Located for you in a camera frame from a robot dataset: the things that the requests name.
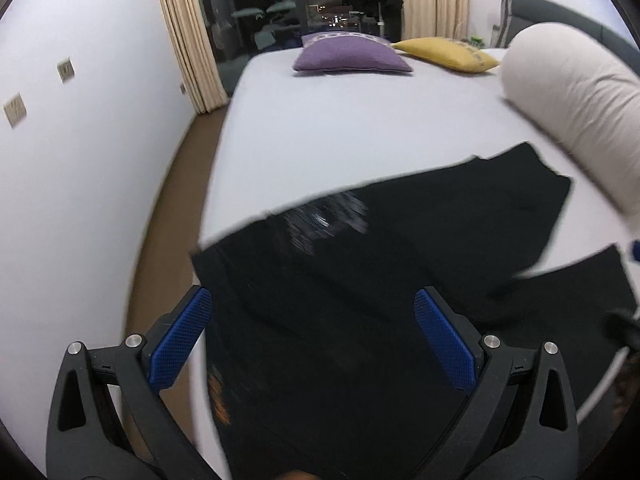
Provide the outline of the black denim pants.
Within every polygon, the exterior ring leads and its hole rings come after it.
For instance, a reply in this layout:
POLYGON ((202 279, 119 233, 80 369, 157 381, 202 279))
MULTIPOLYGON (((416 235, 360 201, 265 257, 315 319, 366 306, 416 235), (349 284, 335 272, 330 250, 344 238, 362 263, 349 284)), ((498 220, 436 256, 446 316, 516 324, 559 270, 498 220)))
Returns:
POLYGON ((482 333, 556 342, 586 400, 614 356, 603 315, 637 301, 613 247, 527 275, 571 187, 524 143, 323 196, 197 252, 214 307, 210 400, 232 477, 412 477, 464 403, 416 322, 425 286, 482 333))

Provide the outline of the white bolster pillow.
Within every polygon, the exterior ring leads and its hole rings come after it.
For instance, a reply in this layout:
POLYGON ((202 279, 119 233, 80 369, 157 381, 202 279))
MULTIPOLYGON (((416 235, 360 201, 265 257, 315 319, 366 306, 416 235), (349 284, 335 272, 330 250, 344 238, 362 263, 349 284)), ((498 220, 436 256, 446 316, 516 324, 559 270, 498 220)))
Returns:
POLYGON ((570 155, 624 214, 639 211, 639 76, 581 30, 540 23, 506 49, 506 100, 570 155))

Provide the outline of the white bed mattress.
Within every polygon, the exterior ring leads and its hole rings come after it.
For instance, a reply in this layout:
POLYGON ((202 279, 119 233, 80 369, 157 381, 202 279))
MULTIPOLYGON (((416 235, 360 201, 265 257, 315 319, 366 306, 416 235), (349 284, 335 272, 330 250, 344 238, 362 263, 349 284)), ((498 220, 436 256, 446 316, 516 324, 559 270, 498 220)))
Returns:
MULTIPOLYGON (((500 70, 458 75, 412 61, 407 75, 304 75, 293 70, 296 56, 292 50, 262 54, 244 70, 222 126, 195 254, 317 198, 488 159, 525 143, 572 184, 549 244, 527 275, 536 278, 613 247, 638 304, 639 273, 622 254, 637 235, 638 212, 621 212, 586 170, 506 100, 500 70)), ((200 380, 193 390, 196 445, 218 474, 235 479, 214 422, 206 332, 193 359, 200 380)), ((611 390, 625 352, 613 348, 587 399, 576 401, 573 392, 578 443, 561 454, 575 457, 580 476, 616 431, 611 390)))

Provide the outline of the yellow cushion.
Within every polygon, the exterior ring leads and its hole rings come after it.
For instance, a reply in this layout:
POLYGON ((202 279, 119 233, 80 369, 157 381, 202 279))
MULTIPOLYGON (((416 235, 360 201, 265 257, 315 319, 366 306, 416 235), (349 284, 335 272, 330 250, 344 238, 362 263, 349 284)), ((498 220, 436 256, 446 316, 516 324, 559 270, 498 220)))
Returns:
POLYGON ((402 40, 392 47, 447 70, 465 74, 481 74, 499 66, 493 56, 466 42, 444 37, 424 37, 402 40))

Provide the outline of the dark grey headboard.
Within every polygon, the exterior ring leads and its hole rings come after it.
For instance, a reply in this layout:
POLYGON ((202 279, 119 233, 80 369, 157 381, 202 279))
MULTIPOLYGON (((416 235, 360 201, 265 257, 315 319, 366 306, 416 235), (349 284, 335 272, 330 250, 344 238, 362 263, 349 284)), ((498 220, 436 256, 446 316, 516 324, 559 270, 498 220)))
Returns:
POLYGON ((612 29, 549 0, 501 0, 500 24, 494 45, 506 48, 521 30, 539 23, 560 23, 577 28, 616 54, 639 53, 612 29))

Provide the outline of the purple cushion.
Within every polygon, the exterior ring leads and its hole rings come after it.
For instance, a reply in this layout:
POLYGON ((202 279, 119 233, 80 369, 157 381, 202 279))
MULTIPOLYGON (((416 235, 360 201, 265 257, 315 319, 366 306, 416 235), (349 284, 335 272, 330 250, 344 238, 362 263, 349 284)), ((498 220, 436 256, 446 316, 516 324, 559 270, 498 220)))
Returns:
POLYGON ((361 32, 317 32, 303 36, 293 64, 297 73, 410 74, 412 67, 380 37, 361 32))

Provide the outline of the left beige curtain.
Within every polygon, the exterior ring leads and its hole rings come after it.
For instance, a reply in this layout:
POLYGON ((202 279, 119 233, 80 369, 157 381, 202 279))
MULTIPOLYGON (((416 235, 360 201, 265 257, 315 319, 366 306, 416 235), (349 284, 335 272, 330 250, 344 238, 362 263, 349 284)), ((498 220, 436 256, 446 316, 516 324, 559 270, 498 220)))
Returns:
POLYGON ((229 98, 207 36, 200 0, 160 0, 160 8, 194 110, 203 115, 226 106, 229 98))

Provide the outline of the dark glass window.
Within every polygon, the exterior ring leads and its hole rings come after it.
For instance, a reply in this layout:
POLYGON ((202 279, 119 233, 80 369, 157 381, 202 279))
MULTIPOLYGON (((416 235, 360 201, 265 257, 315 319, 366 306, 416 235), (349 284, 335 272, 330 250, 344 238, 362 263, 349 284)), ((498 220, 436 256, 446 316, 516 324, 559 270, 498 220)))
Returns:
POLYGON ((200 0, 224 91, 266 52, 296 49, 316 32, 346 30, 400 39, 402 0, 200 0))

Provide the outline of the wall switch plate near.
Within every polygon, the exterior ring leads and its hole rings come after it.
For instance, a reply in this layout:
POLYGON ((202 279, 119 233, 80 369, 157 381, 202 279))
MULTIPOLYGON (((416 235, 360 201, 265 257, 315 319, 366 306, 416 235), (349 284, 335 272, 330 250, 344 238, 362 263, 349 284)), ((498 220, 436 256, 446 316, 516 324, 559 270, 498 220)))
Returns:
POLYGON ((15 128, 20 122, 22 122, 27 115, 24 100, 19 93, 12 96, 9 101, 4 103, 3 111, 6 115, 6 120, 12 128, 15 128))

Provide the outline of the wall switch plate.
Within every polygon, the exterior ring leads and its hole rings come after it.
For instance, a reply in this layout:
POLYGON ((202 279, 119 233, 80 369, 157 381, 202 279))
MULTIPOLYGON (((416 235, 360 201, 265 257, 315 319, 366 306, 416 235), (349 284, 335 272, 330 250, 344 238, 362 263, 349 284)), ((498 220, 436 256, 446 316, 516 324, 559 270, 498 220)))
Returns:
POLYGON ((9 101, 4 103, 3 111, 6 115, 6 120, 12 128, 15 128, 20 122, 22 122, 27 115, 24 100, 19 93, 12 96, 9 101))
POLYGON ((75 69, 70 58, 59 62, 56 69, 63 84, 66 84, 66 82, 69 82, 75 77, 75 69))

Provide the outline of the wall switch plate far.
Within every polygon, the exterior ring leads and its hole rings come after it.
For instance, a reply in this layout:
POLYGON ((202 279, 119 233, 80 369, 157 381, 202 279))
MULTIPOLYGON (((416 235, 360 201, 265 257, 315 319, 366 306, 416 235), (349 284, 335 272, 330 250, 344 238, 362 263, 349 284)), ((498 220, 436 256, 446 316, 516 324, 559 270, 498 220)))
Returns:
POLYGON ((75 69, 70 58, 59 62, 56 69, 63 84, 66 84, 66 82, 69 82, 75 77, 75 69))

